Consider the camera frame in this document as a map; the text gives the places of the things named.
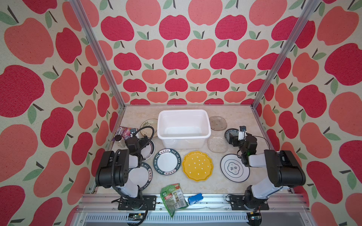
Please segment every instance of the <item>snack bag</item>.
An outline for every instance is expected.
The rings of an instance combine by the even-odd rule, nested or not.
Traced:
[[[176,209],[186,208],[187,204],[180,184],[171,184],[161,189],[161,199],[168,213],[173,217]]]

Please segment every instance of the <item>plastic container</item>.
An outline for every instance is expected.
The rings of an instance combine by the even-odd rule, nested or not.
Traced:
[[[210,121],[204,110],[161,111],[157,136],[165,148],[201,148],[211,135]]]

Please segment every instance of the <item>black and white plate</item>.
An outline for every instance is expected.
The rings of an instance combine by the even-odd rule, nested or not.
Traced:
[[[138,185],[141,190],[144,190],[152,180],[151,166],[142,162],[141,167],[130,169],[128,179],[130,179],[135,185]]]
[[[249,167],[242,164],[241,159],[235,154],[228,154],[221,159],[221,171],[227,179],[234,182],[243,182],[250,175]]]
[[[181,156],[174,149],[162,149],[153,158],[153,166],[159,174],[174,174],[181,166]]]

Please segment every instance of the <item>yellow scalloped plate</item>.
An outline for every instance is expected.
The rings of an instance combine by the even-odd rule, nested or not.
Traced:
[[[182,169],[189,179],[198,182],[207,180],[212,175],[214,165],[207,154],[195,151],[184,157]]]

